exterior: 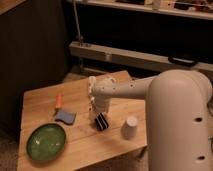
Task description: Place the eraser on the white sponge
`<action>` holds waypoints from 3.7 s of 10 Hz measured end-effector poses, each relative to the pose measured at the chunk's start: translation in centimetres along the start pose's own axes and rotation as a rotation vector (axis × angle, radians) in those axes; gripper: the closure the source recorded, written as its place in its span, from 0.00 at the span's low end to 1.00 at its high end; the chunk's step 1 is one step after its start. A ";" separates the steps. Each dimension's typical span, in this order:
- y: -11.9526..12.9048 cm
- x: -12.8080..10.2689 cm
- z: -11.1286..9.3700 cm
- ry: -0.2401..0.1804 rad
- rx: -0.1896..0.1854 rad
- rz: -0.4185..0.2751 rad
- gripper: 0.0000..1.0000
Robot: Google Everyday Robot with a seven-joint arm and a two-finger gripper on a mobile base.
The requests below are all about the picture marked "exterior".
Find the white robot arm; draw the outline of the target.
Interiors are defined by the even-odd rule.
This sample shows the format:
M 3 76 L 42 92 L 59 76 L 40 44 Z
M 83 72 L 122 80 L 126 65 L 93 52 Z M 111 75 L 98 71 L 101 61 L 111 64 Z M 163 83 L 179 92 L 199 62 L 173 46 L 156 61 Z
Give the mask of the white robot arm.
M 157 76 L 91 84 L 95 113 L 109 109 L 111 98 L 143 99 L 149 171 L 213 171 L 208 104 L 213 86 L 193 70 L 168 70 Z

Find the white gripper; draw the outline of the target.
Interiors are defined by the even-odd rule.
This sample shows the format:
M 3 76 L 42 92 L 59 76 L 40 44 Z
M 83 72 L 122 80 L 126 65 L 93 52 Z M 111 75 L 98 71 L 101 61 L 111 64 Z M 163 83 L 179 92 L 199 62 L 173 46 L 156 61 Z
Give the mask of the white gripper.
M 95 98 L 90 99 L 89 119 L 93 121 L 100 113 L 106 114 L 109 111 L 110 100 Z

